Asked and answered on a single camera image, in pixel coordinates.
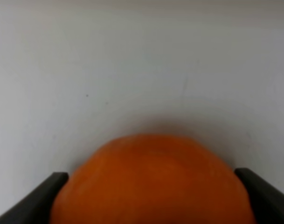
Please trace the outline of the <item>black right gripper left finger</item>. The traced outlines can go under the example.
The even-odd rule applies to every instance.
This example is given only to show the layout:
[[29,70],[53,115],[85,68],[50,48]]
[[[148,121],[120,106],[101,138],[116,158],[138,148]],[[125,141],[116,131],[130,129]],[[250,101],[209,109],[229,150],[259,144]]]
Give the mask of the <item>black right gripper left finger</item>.
[[0,216],[0,224],[48,224],[52,204],[68,181],[66,172],[54,172],[39,186]]

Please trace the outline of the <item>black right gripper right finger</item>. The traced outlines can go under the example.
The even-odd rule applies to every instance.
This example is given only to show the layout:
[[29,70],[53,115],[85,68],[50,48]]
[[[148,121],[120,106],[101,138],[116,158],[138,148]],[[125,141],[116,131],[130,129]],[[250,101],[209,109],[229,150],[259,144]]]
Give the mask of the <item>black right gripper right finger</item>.
[[259,224],[284,224],[284,194],[248,168],[235,174],[245,186]]

